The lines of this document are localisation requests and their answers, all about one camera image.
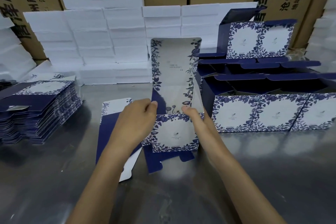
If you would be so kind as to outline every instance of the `hand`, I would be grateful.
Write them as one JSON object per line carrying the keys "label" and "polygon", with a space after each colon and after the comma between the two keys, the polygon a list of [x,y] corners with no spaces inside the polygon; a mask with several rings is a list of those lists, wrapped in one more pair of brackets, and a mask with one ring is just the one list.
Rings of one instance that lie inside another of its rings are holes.
{"label": "hand", "polygon": [[195,108],[183,106],[182,111],[192,120],[198,139],[207,153],[213,153],[221,149],[224,150],[225,153],[230,154],[229,150],[226,148],[224,142],[218,134],[215,124],[205,109],[203,120]]}
{"label": "hand", "polygon": [[112,131],[109,145],[132,151],[152,131],[158,103],[149,98],[135,100],[124,108]]}

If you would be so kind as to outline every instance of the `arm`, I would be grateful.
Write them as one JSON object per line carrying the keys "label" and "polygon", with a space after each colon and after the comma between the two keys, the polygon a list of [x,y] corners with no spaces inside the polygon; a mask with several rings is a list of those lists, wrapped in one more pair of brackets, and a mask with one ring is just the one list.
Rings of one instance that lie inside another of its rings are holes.
{"label": "arm", "polygon": [[108,223],[115,191],[132,150],[153,129],[157,102],[137,100],[120,113],[107,146],[67,224]]}
{"label": "arm", "polygon": [[202,121],[194,108],[183,107],[190,116],[199,141],[218,171],[243,224],[286,224],[221,140],[205,112]]}

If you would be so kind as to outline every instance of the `forearm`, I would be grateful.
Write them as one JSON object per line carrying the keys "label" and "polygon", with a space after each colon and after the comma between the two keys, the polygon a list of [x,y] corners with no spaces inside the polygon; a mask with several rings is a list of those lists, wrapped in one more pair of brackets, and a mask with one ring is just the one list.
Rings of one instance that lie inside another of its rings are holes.
{"label": "forearm", "polygon": [[209,158],[219,172],[243,224],[286,223],[224,143],[213,148]]}
{"label": "forearm", "polygon": [[67,224],[108,223],[128,151],[108,144]]}

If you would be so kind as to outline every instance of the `stack of white foam blocks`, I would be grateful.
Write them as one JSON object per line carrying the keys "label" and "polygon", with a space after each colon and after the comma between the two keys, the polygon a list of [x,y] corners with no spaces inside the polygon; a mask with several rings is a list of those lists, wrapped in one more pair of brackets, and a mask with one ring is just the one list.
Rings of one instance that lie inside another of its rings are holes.
{"label": "stack of white foam blocks", "polygon": [[305,56],[321,61],[319,72],[336,72],[336,0],[328,0],[324,13],[314,24]]}
{"label": "stack of white foam blocks", "polygon": [[10,29],[13,26],[10,18],[0,15],[0,79],[7,81],[19,81],[36,66],[29,52]]}
{"label": "stack of white foam blocks", "polygon": [[27,12],[53,72],[84,84],[151,82],[151,39],[201,37],[216,52],[218,26],[230,8],[256,3],[144,6],[144,0],[63,0],[65,11]]}

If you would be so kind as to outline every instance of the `stainless steel table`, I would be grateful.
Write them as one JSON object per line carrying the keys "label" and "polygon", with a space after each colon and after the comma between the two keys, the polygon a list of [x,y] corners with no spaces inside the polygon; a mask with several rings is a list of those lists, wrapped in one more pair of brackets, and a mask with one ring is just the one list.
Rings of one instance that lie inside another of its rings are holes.
{"label": "stainless steel table", "polygon": [[[85,103],[44,145],[0,146],[0,223],[64,223],[94,167],[102,102],[151,96],[150,84],[83,86]],[[329,131],[222,138],[288,223],[336,223],[336,138]],[[111,223],[240,223],[202,149],[148,175],[143,152],[118,187]]]}

